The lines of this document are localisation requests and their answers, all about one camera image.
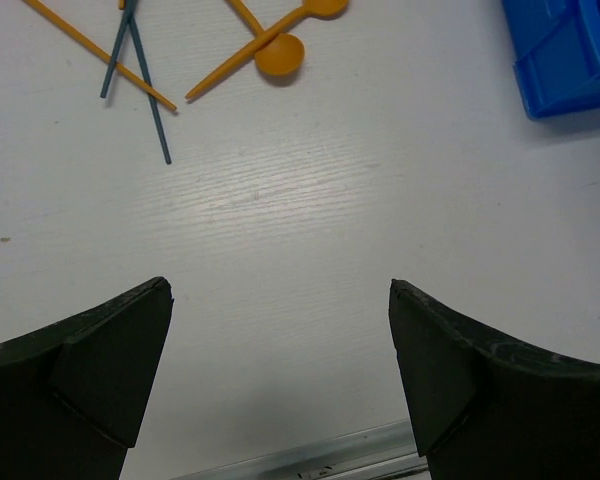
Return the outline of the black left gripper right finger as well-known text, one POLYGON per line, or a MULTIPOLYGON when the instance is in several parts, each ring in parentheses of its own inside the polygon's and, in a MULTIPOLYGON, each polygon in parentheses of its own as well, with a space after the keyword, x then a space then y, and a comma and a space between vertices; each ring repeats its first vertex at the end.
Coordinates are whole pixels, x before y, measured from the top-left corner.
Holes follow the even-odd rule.
POLYGON ((435 479, 600 479, 600 364, 452 310, 404 280, 389 323, 418 454, 435 479))

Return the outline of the yellow plastic spoon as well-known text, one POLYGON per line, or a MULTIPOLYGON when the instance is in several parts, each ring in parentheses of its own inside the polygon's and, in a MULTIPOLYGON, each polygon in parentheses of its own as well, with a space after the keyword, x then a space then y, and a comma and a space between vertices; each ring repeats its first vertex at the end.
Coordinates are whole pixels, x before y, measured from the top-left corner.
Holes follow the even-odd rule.
POLYGON ((187 101, 194 101, 207 91, 224 81, 247 61, 255 59, 255 54, 277 35, 287 33, 287 30, 307 17, 321 19, 335 18, 348 7, 348 1, 303 1, 299 7, 292 10, 271 27, 264 29, 260 35, 254 34, 254 39, 238 50, 235 54, 213 70, 185 96, 187 101))
MULTIPOLYGON (((264 28, 241 0, 228 0, 239 18, 255 35, 264 33, 264 28)), ((261 74, 269 77, 285 77, 295 74, 305 58, 302 41, 289 33, 281 33, 255 54, 255 63, 261 74)))

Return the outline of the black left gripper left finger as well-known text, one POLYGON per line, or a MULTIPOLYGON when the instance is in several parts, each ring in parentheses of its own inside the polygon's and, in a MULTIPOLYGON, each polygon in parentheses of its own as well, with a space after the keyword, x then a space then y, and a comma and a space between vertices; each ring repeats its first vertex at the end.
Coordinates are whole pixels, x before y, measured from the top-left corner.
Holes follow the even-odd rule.
POLYGON ((0 343, 0 479, 117 479, 136 445, 169 331, 152 278, 0 343))

